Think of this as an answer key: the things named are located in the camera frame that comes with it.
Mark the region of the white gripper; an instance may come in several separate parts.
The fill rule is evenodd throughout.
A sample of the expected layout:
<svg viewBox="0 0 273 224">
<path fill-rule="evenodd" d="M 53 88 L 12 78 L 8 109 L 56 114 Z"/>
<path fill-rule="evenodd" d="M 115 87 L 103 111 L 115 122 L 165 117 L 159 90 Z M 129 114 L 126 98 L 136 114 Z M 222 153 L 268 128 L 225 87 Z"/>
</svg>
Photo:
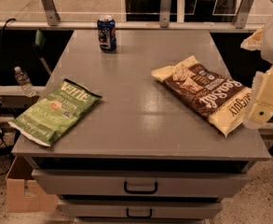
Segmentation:
<svg viewBox="0 0 273 224">
<path fill-rule="evenodd" d="M 259 50 L 262 44 L 264 28 L 257 29 L 245 38 L 240 47 L 249 51 Z M 248 129 L 257 130 L 273 117 L 273 65 L 263 74 L 263 80 L 256 100 L 251 100 L 244 113 L 243 125 Z"/>
</svg>

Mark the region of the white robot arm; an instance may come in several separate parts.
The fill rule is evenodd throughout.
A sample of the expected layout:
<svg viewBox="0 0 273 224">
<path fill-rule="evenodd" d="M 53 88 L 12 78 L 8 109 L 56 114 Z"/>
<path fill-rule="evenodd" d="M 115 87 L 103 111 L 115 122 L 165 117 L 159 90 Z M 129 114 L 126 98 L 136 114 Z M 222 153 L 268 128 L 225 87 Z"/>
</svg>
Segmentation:
<svg viewBox="0 0 273 224">
<path fill-rule="evenodd" d="M 273 15 L 268 19 L 260 38 L 261 58 L 272 66 L 257 72 L 253 78 L 251 101 L 248 103 L 243 125 L 259 129 L 273 117 Z"/>
</svg>

